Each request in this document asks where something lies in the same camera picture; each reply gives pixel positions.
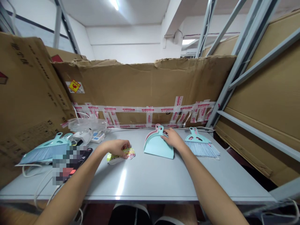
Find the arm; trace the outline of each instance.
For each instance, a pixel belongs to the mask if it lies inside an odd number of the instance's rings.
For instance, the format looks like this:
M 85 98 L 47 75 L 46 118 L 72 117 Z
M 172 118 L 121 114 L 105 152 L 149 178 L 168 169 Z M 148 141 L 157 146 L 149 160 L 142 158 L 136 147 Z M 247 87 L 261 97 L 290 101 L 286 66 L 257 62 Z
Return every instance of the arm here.
M 86 162 L 63 185 L 54 199 L 38 217 L 35 225 L 69 224 L 80 208 L 95 172 L 106 153 L 110 152 L 114 155 L 127 158 L 127 155 L 122 151 L 122 149 L 126 149 L 127 147 L 130 147 L 130 143 L 125 140 L 107 141 L 99 145 Z
M 181 154 L 192 178 L 198 200 L 212 224 L 248 224 L 243 214 L 208 170 L 192 153 L 182 138 L 172 128 L 164 129 L 168 138 L 162 138 Z

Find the plastic bag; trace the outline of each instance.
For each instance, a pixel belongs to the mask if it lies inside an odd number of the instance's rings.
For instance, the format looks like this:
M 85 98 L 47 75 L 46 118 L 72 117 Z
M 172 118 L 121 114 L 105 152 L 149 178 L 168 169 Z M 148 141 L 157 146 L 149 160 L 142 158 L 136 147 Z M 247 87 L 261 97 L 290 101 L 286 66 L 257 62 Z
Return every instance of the plastic bag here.
M 73 132 L 102 131 L 107 133 L 107 122 L 103 119 L 75 118 L 68 120 L 68 128 Z

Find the table surface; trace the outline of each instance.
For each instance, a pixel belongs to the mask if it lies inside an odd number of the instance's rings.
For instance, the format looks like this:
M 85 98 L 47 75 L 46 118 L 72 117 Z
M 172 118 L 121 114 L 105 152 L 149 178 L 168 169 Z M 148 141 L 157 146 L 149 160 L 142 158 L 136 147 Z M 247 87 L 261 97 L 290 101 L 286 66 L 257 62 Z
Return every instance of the table surface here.
M 112 131 L 105 141 L 127 139 L 136 156 L 115 165 L 106 162 L 106 156 L 100 163 L 91 186 L 86 194 L 88 202 L 138 202 L 145 203 L 194 203 L 197 202 L 193 182 L 179 153 L 175 150 L 174 159 L 167 159 L 143 152 L 144 142 L 150 129 L 135 131 Z M 185 139 L 189 131 L 177 130 Z M 212 158 L 198 159 L 218 181 L 236 204 L 260 204 L 275 201 L 212 136 L 199 132 L 208 138 L 221 153 L 220 160 Z M 95 149 L 98 144 L 91 144 Z M 37 186 L 52 166 L 32 169 L 25 178 L 22 174 L 0 190 L 0 200 L 5 202 L 26 202 L 33 200 Z M 52 173 L 42 182 L 38 191 L 38 200 L 48 200 L 55 186 L 52 185 Z

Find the dustpan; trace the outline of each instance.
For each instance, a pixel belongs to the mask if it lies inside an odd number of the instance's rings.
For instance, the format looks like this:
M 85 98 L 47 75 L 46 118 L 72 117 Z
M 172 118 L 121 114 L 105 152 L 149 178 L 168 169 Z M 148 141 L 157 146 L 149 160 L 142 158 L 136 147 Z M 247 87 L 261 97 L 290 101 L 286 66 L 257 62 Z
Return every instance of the dustpan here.
M 151 132 L 147 135 L 147 137 L 146 137 L 146 139 L 145 139 L 145 143 L 146 143 L 148 137 L 149 137 L 151 134 L 154 134 L 154 133 L 157 133 L 157 132 L 158 132 L 158 126 L 160 126 L 159 123 L 157 123 L 157 124 L 155 125 L 155 131 L 151 131 Z
M 144 153 L 157 155 L 169 159 L 174 158 L 174 149 L 168 145 L 161 136 L 167 137 L 163 133 L 163 126 L 158 126 L 158 132 L 151 134 L 144 145 Z

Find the ceiling light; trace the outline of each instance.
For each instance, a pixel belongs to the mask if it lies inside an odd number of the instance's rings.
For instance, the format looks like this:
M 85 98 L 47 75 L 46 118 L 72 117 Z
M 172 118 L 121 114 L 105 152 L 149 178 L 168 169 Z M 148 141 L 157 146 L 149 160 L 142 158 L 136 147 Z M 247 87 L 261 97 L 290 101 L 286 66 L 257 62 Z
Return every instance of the ceiling light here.
M 119 11 L 119 6 L 118 6 L 118 3 L 117 3 L 117 0 L 109 0 L 110 3 L 114 6 L 114 8 Z
M 189 40 L 182 40 L 182 45 L 187 45 L 195 41 L 195 39 L 189 39 Z

